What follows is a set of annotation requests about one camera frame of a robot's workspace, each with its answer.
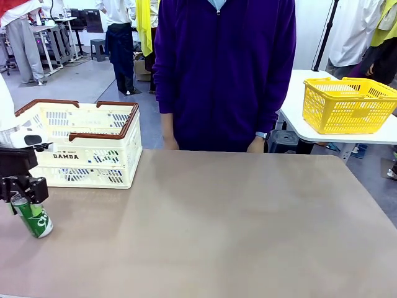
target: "stool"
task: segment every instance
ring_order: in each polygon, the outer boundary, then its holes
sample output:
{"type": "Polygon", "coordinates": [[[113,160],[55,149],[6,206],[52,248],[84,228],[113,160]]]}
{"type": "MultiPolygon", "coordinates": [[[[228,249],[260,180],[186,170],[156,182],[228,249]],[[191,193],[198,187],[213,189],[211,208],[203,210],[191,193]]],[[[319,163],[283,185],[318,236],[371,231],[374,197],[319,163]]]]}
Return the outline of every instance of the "stool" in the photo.
{"type": "Polygon", "coordinates": [[[269,153],[286,153],[296,151],[299,137],[295,132],[274,130],[269,140],[269,153]]]}
{"type": "Polygon", "coordinates": [[[98,62],[105,61],[105,40],[91,39],[91,60],[97,58],[98,62]],[[92,52],[92,46],[95,46],[95,53],[92,52]]]}

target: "white wall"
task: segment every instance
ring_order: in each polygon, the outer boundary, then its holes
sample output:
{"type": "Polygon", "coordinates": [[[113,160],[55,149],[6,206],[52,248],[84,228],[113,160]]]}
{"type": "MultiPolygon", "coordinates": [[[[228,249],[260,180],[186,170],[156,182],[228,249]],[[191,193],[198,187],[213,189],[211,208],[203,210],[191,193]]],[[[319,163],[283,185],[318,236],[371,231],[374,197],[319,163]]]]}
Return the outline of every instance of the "white wall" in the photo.
{"type": "MultiPolygon", "coordinates": [[[[319,44],[324,24],[328,22],[327,15],[330,5],[334,0],[295,0],[297,6],[297,53],[295,55],[294,69],[312,69],[313,58],[319,44]]],[[[320,70],[324,70],[328,61],[329,49],[334,38],[335,28],[339,22],[337,10],[334,27],[331,30],[328,44],[321,60],[320,70]]]]}

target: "green can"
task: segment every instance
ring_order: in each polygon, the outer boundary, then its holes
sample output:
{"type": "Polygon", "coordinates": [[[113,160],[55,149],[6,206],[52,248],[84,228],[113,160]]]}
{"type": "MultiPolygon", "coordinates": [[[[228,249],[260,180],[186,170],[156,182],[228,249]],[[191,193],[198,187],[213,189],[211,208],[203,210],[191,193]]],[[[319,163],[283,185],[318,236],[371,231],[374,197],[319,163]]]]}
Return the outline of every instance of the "green can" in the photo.
{"type": "Polygon", "coordinates": [[[52,221],[41,204],[32,205],[20,194],[11,198],[11,204],[35,238],[43,238],[51,233],[52,221]]]}

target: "yellow basket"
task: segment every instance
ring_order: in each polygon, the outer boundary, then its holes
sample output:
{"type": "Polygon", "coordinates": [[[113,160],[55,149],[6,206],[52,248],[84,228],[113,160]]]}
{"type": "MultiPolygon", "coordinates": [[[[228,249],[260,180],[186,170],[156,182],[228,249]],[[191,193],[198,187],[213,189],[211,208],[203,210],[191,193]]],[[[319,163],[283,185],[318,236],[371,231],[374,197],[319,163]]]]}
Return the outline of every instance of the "yellow basket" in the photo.
{"type": "Polygon", "coordinates": [[[374,133],[397,107],[397,91],[371,79],[307,79],[303,118],[318,132],[374,133]]]}

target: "can label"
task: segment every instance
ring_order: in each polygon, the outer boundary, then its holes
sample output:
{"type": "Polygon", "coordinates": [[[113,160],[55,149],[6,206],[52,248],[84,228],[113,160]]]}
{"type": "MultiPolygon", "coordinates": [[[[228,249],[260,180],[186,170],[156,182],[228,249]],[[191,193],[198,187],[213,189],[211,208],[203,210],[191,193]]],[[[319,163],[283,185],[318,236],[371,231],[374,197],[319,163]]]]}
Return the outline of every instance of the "can label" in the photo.
{"type": "Polygon", "coordinates": [[[52,221],[43,206],[26,203],[14,208],[34,237],[43,238],[52,231],[52,221]]]}

